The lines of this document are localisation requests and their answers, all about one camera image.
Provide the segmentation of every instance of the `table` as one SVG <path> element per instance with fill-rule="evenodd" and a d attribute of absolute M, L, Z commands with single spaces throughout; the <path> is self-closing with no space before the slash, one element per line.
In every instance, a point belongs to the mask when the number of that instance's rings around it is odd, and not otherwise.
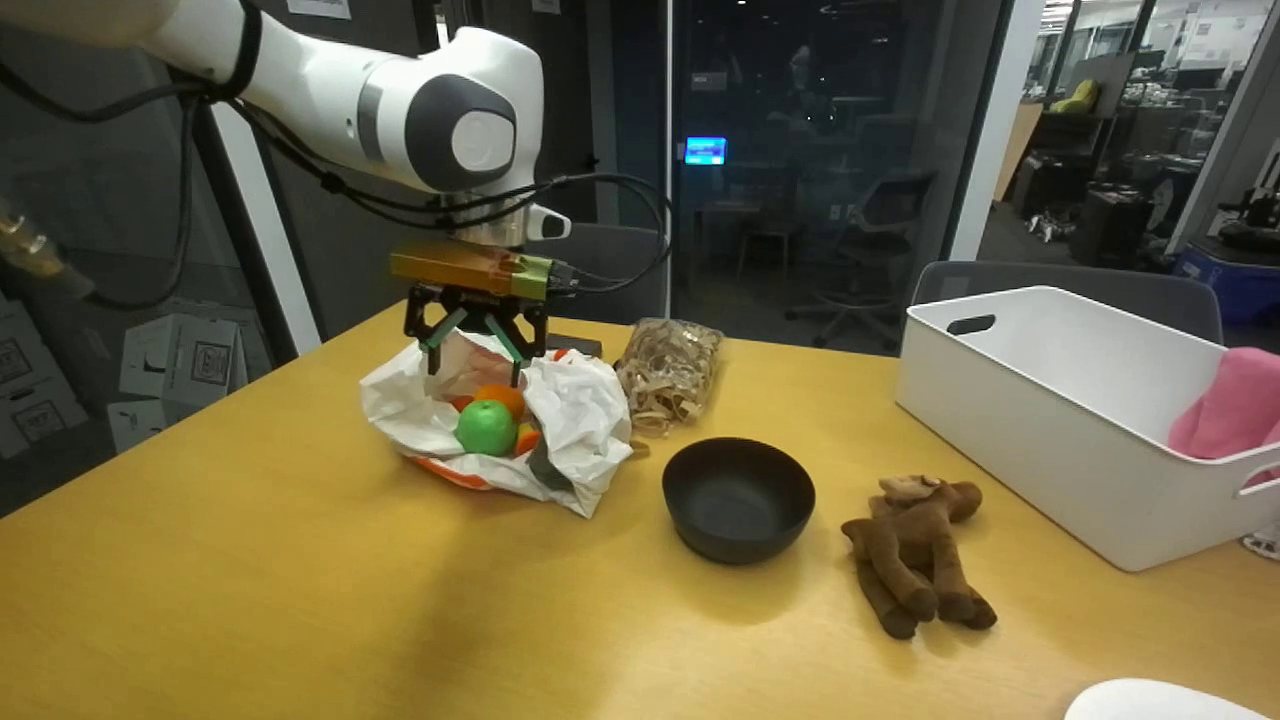
<path fill-rule="evenodd" d="M 601 335 L 625 330 L 552 326 Z M 0 718 L 1060 718 L 1108 676 L 1280 718 L 1280 570 L 1231 545 L 1125 576 L 892 405 L 895 366 L 724 343 L 712 418 L 643 438 L 593 520 L 404 464 L 356 379 L 399 312 L 0 523 Z M 665 462 L 759 438 L 817 475 L 774 565 L 685 554 Z M 970 475 L 991 633 L 890 642 L 839 520 L 880 475 Z"/>

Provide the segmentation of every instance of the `brown stuffed animal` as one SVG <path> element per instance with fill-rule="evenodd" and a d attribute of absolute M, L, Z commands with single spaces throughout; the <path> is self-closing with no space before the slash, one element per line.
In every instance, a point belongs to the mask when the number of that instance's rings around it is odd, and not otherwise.
<path fill-rule="evenodd" d="M 970 480 L 880 480 L 869 520 L 847 520 L 857 585 L 880 628 L 895 642 L 917 635 L 921 620 L 991 628 L 996 610 L 966 580 L 952 523 L 966 523 L 986 494 Z"/>

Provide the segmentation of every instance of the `white plastic bin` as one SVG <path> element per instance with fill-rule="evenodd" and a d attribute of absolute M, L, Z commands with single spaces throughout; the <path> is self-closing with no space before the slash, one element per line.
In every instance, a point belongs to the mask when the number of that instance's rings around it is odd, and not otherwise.
<path fill-rule="evenodd" d="M 1280 515 L 1280 444 L 1172 453 L 1223 347 L 1143 315 L 1017 288 L 907 309 L 895 402 L 1125 572 Z"/>

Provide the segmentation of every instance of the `green apple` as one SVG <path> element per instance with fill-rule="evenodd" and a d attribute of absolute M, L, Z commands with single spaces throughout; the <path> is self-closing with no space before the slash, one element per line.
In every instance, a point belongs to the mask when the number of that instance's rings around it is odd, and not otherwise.
<path fill-rule="evenodd" d="M 499 402 L 472 402 L 460 418 L 457 418 L 457 440 L 464 444 L 464 453 L 480 453 L 480 457 L 513 457 L 516 444 L 516 418 L 508 405 Z"/>

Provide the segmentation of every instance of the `white plate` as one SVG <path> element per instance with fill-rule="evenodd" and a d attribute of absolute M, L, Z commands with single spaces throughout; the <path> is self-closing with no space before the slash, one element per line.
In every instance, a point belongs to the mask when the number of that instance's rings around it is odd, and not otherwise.
<path fill-rule="evenodd" d="M 1070 720 L 1265 720 L 1265 718 L 1183 686 L 1122 676 L 1122 681 L 1085 689 L 1074 702 Z"/>

